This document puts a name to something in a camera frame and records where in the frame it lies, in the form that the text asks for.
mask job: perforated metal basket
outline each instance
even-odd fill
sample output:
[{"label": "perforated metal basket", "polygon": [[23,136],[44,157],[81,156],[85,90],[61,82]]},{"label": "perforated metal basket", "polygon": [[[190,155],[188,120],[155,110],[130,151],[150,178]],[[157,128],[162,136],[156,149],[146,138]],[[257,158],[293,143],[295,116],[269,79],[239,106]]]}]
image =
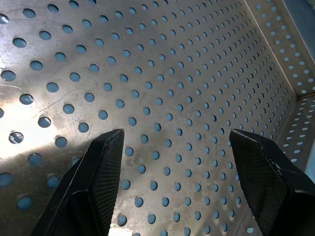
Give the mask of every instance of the perforated metal basket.
[{"label": "perforated metal basket", "polygon": [[0,234],[29,235],[89,143],[122,128],[109,235],[261,235],[228,132],[307,171],[314,61],[289,6],[1,0]]}]

